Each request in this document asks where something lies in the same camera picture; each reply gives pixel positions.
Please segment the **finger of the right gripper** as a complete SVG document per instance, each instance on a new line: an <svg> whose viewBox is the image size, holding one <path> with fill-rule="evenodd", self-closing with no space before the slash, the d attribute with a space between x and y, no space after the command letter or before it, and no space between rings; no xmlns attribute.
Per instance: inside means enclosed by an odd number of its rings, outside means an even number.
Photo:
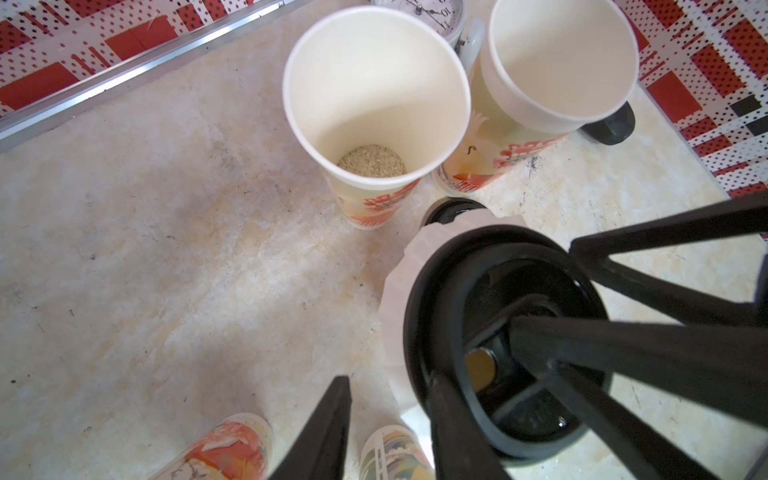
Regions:
<svg viewBox="0 0 768 480"><path fill-rule="evenodd" d="M767 264L750 302L733 302L661 280L610 259L618 253L762 234L767 193L732 198L677 215L574 239L570 256L587 276L683 324L767 326Z"/></svg>
<svg viewBox="0 0 768 480"><path fill-rule="evenodd" d="M733 326L517 317L515 358L639 479L710 479L688 457L586 379L581 368L639 380L756 425L767 424L767 332Z"/></svg>

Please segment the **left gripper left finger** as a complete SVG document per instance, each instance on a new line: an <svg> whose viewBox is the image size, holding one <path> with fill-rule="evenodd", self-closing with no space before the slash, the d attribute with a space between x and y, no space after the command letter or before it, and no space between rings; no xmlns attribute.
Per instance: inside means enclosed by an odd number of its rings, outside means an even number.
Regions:
<svg viewBox="0 0 768 480"><path fill-rule="evenodd" d="M351 405L349 377L336 376L270 479L342 479Z"/></svg>

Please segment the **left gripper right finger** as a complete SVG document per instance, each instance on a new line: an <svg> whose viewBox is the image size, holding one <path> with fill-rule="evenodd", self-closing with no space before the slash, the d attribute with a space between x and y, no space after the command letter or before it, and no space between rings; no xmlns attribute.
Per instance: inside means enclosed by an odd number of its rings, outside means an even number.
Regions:
<svg viewBox="0 0 768 480"><path fill-rule="evenodd" d="M427 395L437 479L509 479L458 390L433 372Z"/></svg>

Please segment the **paper milk tea cup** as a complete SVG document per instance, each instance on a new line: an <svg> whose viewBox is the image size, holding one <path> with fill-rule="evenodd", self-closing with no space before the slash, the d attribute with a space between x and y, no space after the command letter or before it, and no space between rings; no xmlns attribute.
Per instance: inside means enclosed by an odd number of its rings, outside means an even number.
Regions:
<svg viewBox="0 0 768 480"><path fill-rule="evenodd" d="M273 431L266 420L252 413L237 413L223 420L151 479L266 479L273 447Z"/></svg>
<svg viewBox="0 0 768 480"><path fill-rule="evenodd" d="M435 470L414 433L400 425L376 430L360 457L360 480L435 480Z"/></svg>

